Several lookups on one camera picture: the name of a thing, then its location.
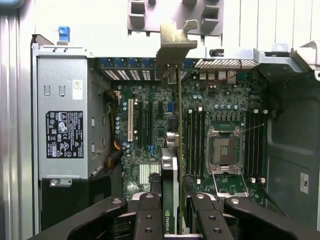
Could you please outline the open metal socket cover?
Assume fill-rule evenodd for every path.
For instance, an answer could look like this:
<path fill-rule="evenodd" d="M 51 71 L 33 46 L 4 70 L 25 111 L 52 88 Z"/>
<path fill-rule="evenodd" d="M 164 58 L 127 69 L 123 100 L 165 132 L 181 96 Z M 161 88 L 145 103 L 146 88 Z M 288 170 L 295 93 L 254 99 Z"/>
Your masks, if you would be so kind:
<path fill-rule="evenodd" d="M 241 174 L 212 173 L 218 198 L 249 197 L 249 190 Z"/>

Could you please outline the silver chipset heatsink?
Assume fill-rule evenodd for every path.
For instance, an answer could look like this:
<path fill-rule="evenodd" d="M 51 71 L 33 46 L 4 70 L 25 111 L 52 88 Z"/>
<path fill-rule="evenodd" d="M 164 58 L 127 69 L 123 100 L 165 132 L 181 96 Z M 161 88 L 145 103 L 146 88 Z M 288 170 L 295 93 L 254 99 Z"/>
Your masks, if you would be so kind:
<path fill-rule="evenodd" d="M 139 184 L 145 185 L 149 183 L 150 174 L 161 172 L 160 164 L 155 163 L 143 163 L 139 165 Z"/>

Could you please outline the CPU socket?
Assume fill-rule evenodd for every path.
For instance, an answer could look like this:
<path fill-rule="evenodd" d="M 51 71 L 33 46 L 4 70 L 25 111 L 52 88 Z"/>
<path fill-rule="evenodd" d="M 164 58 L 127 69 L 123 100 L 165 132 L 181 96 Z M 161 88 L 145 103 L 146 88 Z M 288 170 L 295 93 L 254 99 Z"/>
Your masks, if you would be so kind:
<path fill-rule="evenodd" d="M 243 166 L 243 132 L 239 126 L 218 130 L 210 126 L 205 143 L 205 165 L 209 173 L 240 173 Z"/>

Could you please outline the long black expansion slot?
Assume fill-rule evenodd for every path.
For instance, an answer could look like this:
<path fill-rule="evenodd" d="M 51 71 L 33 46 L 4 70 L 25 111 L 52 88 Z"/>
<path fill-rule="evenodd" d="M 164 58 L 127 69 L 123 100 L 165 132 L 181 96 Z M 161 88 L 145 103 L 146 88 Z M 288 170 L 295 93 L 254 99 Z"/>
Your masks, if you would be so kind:
<path fill-rule="evenodd" d="M 144 141 L 144 104 L 142 101 L 138 103 L 138 144 L 141 149 L 143 149 Z"/>
<path fill-rule="evenodd" d="M 153 144 L 153 130 L 154 130 L 154 107 L 153 102 L 148 103 L 148 142 L 150 145 Z"/>

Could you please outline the white expansion slot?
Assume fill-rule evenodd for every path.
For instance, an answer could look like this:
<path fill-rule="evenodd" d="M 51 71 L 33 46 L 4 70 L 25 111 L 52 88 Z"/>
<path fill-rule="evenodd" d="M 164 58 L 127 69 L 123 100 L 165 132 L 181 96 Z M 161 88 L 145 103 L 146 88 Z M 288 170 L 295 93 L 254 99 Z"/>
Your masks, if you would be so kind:
<path fill-rule="evenodd" d="M 133 141 L 134 135 L 134 100 L 132 98 L 128 99 L 128 121 L 127 121 L 127 141 Z"/>

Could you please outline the thin metal locking lever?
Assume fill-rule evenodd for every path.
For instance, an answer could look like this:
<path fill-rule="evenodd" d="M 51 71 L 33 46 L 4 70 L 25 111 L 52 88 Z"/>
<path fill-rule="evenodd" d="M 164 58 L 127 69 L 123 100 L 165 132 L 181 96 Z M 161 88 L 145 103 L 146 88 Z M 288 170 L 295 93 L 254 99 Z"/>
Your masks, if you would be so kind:
<path fill-rule="evenodd" d="M 254 129 L 256 129 L 256 128 L 263 127 L 264 125 L 265 125 L 264 123 L 259 124 L 259 125 L 255 125 L 255 126 L 252 126 L 252 127 L 249 127 L 249 128 L 246 128 L 246 129 L 242 130 L 242 132 L 243 132 L 243 133 L 244 133 L 244 132 L 248 132 L 248 131 L 250 131 L 250 130 L 254 130 Z"/>

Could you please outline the open black PC case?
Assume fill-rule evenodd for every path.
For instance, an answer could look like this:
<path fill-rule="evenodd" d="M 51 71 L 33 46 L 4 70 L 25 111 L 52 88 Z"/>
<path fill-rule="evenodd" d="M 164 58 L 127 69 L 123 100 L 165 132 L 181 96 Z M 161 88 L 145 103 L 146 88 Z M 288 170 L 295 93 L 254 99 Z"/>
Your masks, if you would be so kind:
<path fill-rule="evenodd" d="M 41 220 L 41 181 L 38 169 L 37 143 L 37 90 L 36 56 L 43 46 L 81 48 L 87 59 L 87 110 L 88 110 L 88 177 L 99 174 L 111 178 L 111 196 L 128 202 L 128 211 L 136 209 L 141 194 L 132 200 L 123 196 L 122 165 L 124 151 L 114 145 L 113 110 L 116 97 L 112 84 L 117 81 L 144 77 L 148 81 L 162 80 L 156 74 L 157 52 L 145 47 L 131 46 L 128 51 L 104 52 L 93 55 L 83 47 L 67 43 L 54 44 L 39 34 L 32 37 L 32 82 L 33 82 L 33 137 L 36 168 L 36 188 L 39 192 Z M 264 194 L 262 207 L 283 215 L 304 227 L 304 240 L 320 240 L 320 60 L 317 44 L 310 42 L 297 50 L 280 50 L 275 46 L 271 52 L 254 48 L 226 51 L 224 49 L 191 49 L 185 59 L 194 60 L 193 69 L 180 66 L 180 76 L 192 72 L 236 71 L 252 74 L 265 81 L 262 103 L 267 109 L 265 135 L 263 138 L 263 167 L 265 182 L 259 188 Z M 112 68 L 97 68 L 96 58 L 108 58 Z M 125 68 L 115 68 L 114 58 L 122 58 Z M 139 68 L 128 68 L 127 58 L 135 58 Z M 143 69 L 141 58 L 153 60 L 153 68 Z M 204 240 L 203 235 L 187 225 L 184 214 L 181 234 L 164 235 L 164 240 Z"/>

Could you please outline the green motherboard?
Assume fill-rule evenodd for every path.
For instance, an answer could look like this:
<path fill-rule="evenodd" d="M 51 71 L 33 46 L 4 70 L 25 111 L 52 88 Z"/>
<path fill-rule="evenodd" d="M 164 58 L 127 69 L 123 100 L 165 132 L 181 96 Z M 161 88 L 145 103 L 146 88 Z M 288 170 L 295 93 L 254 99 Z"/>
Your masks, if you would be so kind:
<path fill-rule="evenodd" d="M 265 196 L 260 184 L 265 182 L 263 149 L 268 110 L 263 105 L 263 92 L 267 84 L 254 78 L 251 73 L 237 73 L 236 83 L 227 80 L 200 80 L 199 71 L 181 78 L 182 87 L 182 148 L 183 177 L 193 179 L 196 192 L 218 198 L 212 173 L 206 167 L 206 138 L 210 126 L 216 130 L 242 130 L 264 124 L 264 126 L 242 133 L 242 175 L 252 202 L 263 205 Z M 131 201 L 135 194 L 150 191 L 151 184 L 139 184 L 140 164 L 160 164 L 161 149 L 165 147 L 166 134 L 177 126 L 178 116 L 172 113 L 175 101 L 173 87 L 164 88 L 159 81 L 144 77 L 116 80 L 112 84 L 116 103 L 112 112 L 114 146 L 123 150 L 122 194 Z M 128 99 L 134 100 L 133 141 L 128 142 Z M 139 102 L 143 102 L 143 149 L 139 146 Z M 149 102 L 153 102 L 153 144 L 149 144 Z M 163 114 L 158 115 L 158 102 L 163 102 Z M 192 167 L 187 172 L 188 110 L 193 109 Z"/>

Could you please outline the silver power supply unit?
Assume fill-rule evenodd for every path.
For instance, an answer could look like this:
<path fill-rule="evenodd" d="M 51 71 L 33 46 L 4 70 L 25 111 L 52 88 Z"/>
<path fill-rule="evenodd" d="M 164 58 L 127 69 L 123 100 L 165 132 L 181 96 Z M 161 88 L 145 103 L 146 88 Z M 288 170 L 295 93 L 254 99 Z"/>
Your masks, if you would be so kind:
<path fill-rule="evenodd" d="M 81 48 L 40 47 L 36 55 L 40 179 L 88 178 L 88 61 Z"/>

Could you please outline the grey plastic parts rack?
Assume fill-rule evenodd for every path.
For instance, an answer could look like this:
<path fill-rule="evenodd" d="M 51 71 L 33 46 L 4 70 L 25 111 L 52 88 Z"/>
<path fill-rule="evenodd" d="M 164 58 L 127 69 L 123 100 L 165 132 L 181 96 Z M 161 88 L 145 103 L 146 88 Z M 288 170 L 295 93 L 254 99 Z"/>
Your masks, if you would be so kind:
<path fill-rule="evenodd" d="M 160 25 L 175 22 L 178 30 L 196 20 L 188 33 L 220 36 L 223 32 L 224 0 L 128 0 L 127 28 L 135 32 L 160 32 Z"/>

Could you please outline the blue case release latch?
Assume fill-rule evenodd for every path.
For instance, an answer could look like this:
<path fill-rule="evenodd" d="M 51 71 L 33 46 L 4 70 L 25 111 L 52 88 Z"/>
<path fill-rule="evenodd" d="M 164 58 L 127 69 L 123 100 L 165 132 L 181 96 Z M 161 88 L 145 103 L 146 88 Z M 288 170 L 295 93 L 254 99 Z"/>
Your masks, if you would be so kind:
<path fill-rule="evenodd" d="M 69 26 L 60 25 L 58 27 L 58 40 L 63 42 L 70 42 L 71 30 Z"/>

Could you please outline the black plastic air duct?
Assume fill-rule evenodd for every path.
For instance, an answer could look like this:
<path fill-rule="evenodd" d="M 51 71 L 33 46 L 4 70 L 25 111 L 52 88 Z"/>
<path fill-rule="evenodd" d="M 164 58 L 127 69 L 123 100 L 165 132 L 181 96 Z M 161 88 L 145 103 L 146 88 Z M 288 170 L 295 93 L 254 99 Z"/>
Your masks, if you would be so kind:
<path fill-rule="evenodd" d="M 112 180 L 107 174 L 89 179 L 66 179 L 54 184 L 53 179 L 41 181 L 41 230 L 77 214 L 111 196 Z"/>

